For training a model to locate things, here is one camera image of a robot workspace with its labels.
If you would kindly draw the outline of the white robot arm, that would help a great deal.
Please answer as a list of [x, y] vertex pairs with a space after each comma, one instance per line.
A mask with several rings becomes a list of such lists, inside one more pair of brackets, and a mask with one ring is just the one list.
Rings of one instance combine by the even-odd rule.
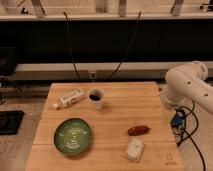
[[162, 103], [166, 108], [175, 108], [189, 98], [213, 115], [213, 87], [205, 82], [207, 77], [208, 68], [200, 61], [169, 69], [161, 92]]

